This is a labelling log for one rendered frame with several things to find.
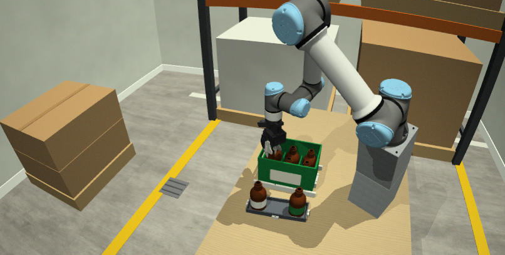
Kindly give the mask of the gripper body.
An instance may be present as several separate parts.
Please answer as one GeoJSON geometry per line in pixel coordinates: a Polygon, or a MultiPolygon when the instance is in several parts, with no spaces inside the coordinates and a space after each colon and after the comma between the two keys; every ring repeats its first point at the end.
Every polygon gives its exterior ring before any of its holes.
{"type": "Polygon", "coordinates": [[[280,126],[284,125],[284,122],[282,119],[280,119],[277,122],[271,122],[265,118],[265,121],[269,124],[269,127],[266,127],[263,130],[264,137],[270,142],[270,146],[277,146],[282,143],[286,142],[286,132],[281,129],[280,133],[280,126]],[[279,125],[278,125],[279,124],[279,125]],[[278,132],[276,134],[276,129],[278,128],[278,132]],[[270,141],[270,139],[272,139],[270,141]],[[274,144],[273,144],[273,139],[274,139],[274,144]]]}

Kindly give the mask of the green plastic crate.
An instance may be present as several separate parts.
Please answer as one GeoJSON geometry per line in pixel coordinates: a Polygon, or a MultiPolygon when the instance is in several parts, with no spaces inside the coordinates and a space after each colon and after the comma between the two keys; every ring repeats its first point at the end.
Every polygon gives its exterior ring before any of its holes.
{"type": "Polygon", "coordinates": [[[286,138],[286,143],[280,146],[282,148],[282,161],[266,159],[266,154],[262,148],[258,156],[258,180],[293,188],[302,187],[303,190],[313,191],[313,184],[316,180],[320,162],[320,154],[315,145],[311,142],[286,138]],[[296,147],[296,152],[299,154],[299,165],[284,162],[285,155],[292,145],[296,147]],[[315,151],[317,158],[315,168],[302,165],[303,158],[308,154],[309,149],[315,151]]]}

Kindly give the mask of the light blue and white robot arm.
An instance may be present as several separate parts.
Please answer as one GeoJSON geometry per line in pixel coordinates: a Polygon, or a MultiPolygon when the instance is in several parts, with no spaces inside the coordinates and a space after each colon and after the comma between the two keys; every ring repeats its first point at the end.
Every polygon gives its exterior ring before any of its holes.
{"type": "Polygon", "coordinates": [[[264,117],[277,122],[283,111],[298,118],[307,116],[310,101],[325,85],[323,72],[353,110],[356,135],[362,143],[373,148],[403,144],[409,133],[411,87],[402,80],[387,79],[374,95],[328,36],[330,23],[328,0],[290,0],[275,10],[272,27],[277,38],[305,51],[303,82],[292,94],[285,92],[281,83],[268,83],[264,117]]]}

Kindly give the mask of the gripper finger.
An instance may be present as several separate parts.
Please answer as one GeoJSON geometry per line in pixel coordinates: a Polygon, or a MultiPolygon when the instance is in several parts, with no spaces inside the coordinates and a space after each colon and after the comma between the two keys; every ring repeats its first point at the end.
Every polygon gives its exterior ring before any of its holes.
{"type": "Polygon", "coordinates": [[[276,154],[277,149],[281,151],[280,145],[278,145],[276,147],[273,146],[273,152],[274,152],[274,154],[276,154]]]}
{"type": "Polygon", "coordinates": [[[261,135],[261,145],[263,147],[264,153],[268,157],[269,154],[273,154],[271,150],[270,142],[264,137],[264,134],[261,135]]]}

